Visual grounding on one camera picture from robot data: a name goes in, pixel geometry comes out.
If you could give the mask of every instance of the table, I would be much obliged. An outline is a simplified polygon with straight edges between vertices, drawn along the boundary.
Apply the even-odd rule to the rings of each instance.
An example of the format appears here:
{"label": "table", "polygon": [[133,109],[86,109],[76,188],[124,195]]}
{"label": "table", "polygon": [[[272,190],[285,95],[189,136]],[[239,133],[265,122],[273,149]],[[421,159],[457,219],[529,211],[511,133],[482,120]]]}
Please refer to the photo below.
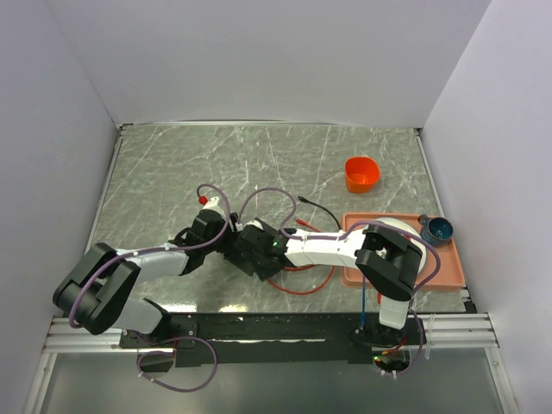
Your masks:
{"label": "table", "polygon": [[[367,194],[344,184],[347,158],[367,155],[381,170]],[[91,241],[115,248],[160,245],[191,225],[201,207],[199,183],[219,185],[233,210],[263,186],[278,186],[323,204],[336,216],[345,211],[439,213],[436,196],[414,129],[370,129],[328,125],[142,125],[125,126],[112,174],[102,197]],[[265,192],[252,202],[244,222],[258,216],[278,227],[290,201]],[[335,231],[328,215],[299,204],[297,217]],[[286,288],[304,291],[321,283],[327,267],[275,276]],[[348,312],[361,309],[361,290],[341,284],[341,269],[319,292],[293,296],[251,278],[212,254],[195,272],[138,284],[144,295],[171,312]],[[421,312],[464,312],[465,292],[419,292]],[[378,305],[368,290],[367,310]]]}

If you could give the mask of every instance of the blue cable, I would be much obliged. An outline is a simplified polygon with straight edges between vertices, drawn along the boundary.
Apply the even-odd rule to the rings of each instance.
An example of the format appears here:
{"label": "blue cable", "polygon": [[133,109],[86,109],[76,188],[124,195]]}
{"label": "blue cable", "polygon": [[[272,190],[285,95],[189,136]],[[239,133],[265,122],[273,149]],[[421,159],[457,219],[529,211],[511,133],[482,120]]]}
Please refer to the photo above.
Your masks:
{"label": "blue cable", "polygon": [[366,276],[362,275],[362,313],[361,313],[361,329],[364,328],[366,322]]}

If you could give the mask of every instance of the cup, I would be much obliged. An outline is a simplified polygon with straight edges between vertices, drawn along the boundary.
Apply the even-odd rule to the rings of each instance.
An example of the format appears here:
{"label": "cup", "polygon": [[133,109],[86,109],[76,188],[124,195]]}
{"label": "cup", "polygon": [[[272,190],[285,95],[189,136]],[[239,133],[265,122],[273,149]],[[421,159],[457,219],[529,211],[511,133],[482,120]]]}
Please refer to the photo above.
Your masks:
{"label": "cup", "polygon": [[380,179],[378,163],[368,157],[353,157],[345,162],[345,185],[354,193],[369,192]]}
{"label": "cup", "polygon": [[454,229],[450,221],[444,217],[429,218],[427,215],[422,214],[417,218],[417,222],[422,224],[420,235],[431,246],[438,248],[439,246],[444,246],[452,239]]}

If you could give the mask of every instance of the mug handle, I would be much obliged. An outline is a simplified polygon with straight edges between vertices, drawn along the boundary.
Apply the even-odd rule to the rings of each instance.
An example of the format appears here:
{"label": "mug handle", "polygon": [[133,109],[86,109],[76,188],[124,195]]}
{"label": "mug handle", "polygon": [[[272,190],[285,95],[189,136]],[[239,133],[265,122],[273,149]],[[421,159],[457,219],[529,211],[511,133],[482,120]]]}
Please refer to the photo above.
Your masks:
{"label": "mug handle", "polygon": [[428,217],[427,214],[422,214],[420,217],[417,218],[417,222],[422,225],[425,225],[429,219],[430,218]]}

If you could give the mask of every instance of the pink tray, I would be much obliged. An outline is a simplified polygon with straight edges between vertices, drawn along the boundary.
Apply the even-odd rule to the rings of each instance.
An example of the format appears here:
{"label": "pink tray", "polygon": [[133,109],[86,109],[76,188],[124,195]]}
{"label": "pink tray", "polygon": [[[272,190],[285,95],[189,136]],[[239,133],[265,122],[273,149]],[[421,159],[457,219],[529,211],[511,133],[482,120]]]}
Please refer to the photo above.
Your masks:
{"label": "pink tray", "polygon": [[[373,220],[378,217],[393,217],[403,222],[409,223],[416,231],[420,231],[422,226],[417,222],[417,214],[387,214],[387,213],[345,213],[342,217],[343,229],[348,229],[353,223],[360,220]],[[457,292],[465,284],[464,272],[456,250],[455,239],[437,249],[441,257],[441,271],[430,282],[425,285],[423,291],[447,291]],[[435,258],[428,252],[428,259],[422,272],[417,276],[420,282],[430,275],[435,268]],[[342,284],[346,287],[362,287],[362,273],[358,269],[344,267],[342,273]]]}

